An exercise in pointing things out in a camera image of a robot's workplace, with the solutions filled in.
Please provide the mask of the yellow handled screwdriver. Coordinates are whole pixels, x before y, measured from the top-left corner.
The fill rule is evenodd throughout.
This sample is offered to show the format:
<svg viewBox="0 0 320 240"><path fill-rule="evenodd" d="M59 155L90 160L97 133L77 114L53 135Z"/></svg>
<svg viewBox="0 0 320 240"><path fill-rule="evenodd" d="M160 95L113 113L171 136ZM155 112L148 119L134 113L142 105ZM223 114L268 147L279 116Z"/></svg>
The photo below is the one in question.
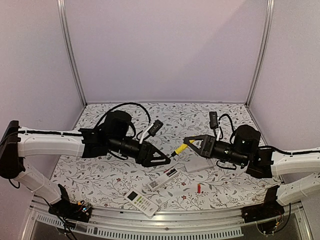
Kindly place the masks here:
<svg viewBox="0 0 320 240"><path fill-rule="evenodd" d="M185 143L183 143L180 147L178 147L177 149L175 149L172 154L171 157L175 157L177 155L179 155L181 152L183 152L185 149L187 149L189 146Z"/></svg>

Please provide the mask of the white remote with back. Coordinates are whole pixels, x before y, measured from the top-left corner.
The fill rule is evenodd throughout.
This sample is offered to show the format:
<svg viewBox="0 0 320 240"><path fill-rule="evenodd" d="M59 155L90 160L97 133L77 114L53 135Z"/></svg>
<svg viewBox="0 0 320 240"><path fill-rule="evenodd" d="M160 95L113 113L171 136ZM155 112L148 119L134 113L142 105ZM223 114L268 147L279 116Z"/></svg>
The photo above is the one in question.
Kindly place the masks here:
<svg viewBox="0 0 320 240"><path fill-rule="evenodd" d="M184 164L188 173L194 173L212 168L214 163L211 159L192 159Z"/></svg>

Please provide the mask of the narrow white remote control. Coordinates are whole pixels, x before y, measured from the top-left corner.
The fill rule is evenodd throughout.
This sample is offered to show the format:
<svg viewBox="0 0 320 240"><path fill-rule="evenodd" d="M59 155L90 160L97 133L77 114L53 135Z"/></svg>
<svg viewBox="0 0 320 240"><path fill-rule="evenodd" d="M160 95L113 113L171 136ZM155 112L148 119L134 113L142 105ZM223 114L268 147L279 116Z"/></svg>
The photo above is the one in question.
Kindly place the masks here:
<svg viewBox="0 0 320 240"><path fill-rule="evenodd" d="M175 169L176 173L173 174L172 176L168 176L165 172L171 169ZM162 175L158 176L157 178L155 178L154 180L152 180L151 182L149 182L147 184L147 187L151 190L151 191L155 191L157 189L159 189L161 186L163 186L164 184L168 183L169 181L171 181L173 178L177 177L180 174L180 171L175 168L169 168L168 170L166 170Z"/></svg>

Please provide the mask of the red orange battery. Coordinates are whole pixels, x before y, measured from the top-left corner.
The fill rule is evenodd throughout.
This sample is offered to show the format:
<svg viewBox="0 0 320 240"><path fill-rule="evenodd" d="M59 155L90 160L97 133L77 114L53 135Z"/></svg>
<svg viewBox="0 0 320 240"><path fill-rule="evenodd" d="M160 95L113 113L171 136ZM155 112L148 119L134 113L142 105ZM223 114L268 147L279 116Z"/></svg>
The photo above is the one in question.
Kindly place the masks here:
<svg viewBox="0 0 320 240"><path fill-rule="evenodd" d="M174 175L177 171L175 169L172 169L168 174L167 176L170 177L172 175Z"/></svg>

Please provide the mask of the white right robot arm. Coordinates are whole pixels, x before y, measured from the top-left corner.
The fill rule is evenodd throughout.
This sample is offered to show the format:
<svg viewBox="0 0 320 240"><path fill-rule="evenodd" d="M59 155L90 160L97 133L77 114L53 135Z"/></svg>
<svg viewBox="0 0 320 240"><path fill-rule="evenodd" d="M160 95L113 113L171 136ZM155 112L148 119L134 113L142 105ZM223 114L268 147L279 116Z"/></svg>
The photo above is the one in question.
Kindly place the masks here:
<svg viewBox="0 0 320 240"><path fill-rule="evenodd" d="M261 133L245 124L231 135L231 142L217 136L198 135L185 137L183 142L197 155L216 159L246 169L256 179L267 179L292 173L309 173L289 184L276 185L266 191L264 203L258 213L269 218L279 206L286 206L320 191L319 148L284 151L274 146L260 146Z"/></svg>

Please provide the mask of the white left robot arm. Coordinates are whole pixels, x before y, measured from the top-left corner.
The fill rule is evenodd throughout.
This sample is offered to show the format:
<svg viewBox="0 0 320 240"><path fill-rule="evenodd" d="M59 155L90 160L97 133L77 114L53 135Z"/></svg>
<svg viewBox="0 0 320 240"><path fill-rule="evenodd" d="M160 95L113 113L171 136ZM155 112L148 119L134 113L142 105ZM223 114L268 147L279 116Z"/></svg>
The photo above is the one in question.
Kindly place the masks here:
<svg viewBox="0 0 320 240"><path fill-rule="evenodd" d="M29 129L12 120L0 141L0 176L25 185L53 205L63 217L70 217L75 210L66 189L44 177L24 160L25 157L65 155L90 159L120 154L122 160L133 158L146 168L171 162L150 142L127 135L129 129L135 129L129 113L109 111L103 120L94 128L65 132Z"/></svg>

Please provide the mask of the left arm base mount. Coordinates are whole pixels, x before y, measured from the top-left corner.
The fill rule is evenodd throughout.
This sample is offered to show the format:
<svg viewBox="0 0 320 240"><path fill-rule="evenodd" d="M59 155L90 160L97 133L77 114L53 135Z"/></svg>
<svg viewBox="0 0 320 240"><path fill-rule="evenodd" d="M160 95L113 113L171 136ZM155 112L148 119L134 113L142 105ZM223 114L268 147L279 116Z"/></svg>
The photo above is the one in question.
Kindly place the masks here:
<svg viewBox="0 0 320 240"><path fill-rule="evenodd" d="M92 210L92 205L84 203L83 200L78 204L61 199L57 203L51 204L48 212L60 218L88 223Z"/></svg>

